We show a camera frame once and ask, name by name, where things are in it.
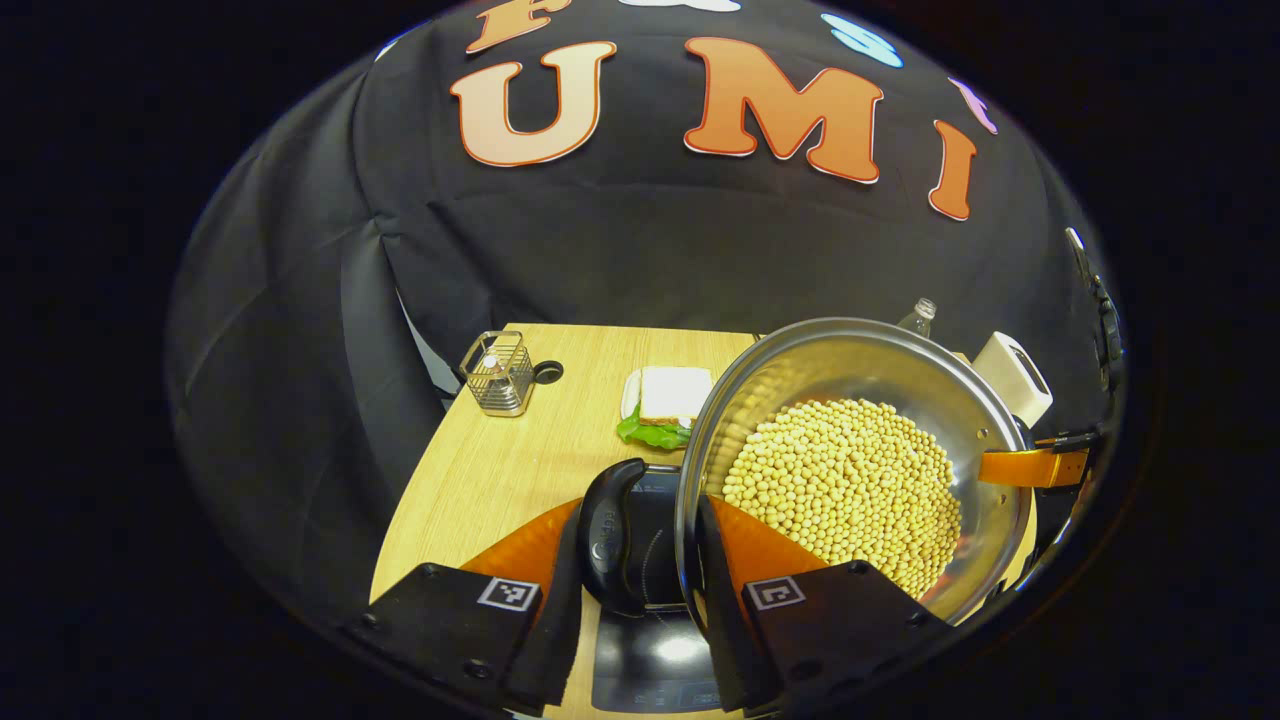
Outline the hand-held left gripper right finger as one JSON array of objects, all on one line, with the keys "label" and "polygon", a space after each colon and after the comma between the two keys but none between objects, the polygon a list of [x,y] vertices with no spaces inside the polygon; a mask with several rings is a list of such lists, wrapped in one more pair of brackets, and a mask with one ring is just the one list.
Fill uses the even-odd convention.
[{"label": "hand-held left gripper right finger", "polygon": [[858,716],[950,642],[951,626],[870,562],[822,562],[723,500],[700,498],[695,547],[727,710]]}]

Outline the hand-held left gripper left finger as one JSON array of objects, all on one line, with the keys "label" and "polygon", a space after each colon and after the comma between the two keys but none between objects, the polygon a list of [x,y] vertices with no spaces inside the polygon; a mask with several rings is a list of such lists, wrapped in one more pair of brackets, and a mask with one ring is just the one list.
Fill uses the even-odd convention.
[{"label": "hand-held left gripper left finger", "polygon": [[420,564],[347,621],[347,641],[467,716],[561,705],[581,632],[579,510],[562,503],[461,568]]}]

